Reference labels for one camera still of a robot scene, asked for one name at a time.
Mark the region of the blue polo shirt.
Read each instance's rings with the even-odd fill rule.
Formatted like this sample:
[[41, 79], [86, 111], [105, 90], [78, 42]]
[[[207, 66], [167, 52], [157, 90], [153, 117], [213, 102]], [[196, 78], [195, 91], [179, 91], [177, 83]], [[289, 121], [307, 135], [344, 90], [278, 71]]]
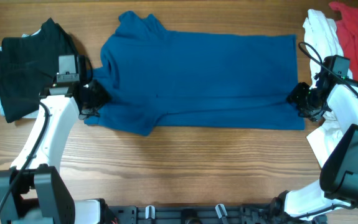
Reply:
[[93, 72], [111, 100], [87, 125], [143, 136], [156, 126], [304, 129], [286, 101], [298, 84], [294, 35], [178, 32], [132, 11], [119, 22]]

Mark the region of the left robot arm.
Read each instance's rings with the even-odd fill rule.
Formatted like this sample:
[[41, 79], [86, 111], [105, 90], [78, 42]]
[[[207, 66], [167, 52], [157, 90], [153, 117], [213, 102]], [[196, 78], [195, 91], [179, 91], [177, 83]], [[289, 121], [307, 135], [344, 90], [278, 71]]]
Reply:
[[75, 201], [59, 174], [74, 123], [109, 99], [90, 66], [84, 55], [59, 56], [57, 76], [34, 102], [39, 113], [24, 148], [0, 170], [0, 223], [118, 223], [103, 199]]

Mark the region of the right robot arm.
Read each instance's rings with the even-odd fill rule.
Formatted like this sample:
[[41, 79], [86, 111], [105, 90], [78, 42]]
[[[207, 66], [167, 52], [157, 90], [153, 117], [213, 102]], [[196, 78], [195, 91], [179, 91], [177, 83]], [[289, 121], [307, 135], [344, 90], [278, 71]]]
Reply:
[[287, 97], [300, 117], [318, 121], [333, 112], [343, 133], [324, 162], [319, 180], [275, 198], [270, 213], [285, 221], [310, 221], [338, 208], [358, 208], [358, 82], [346, 77], [350, 61], [339, 55], [318, 61], [315, 88], [299, 83]]

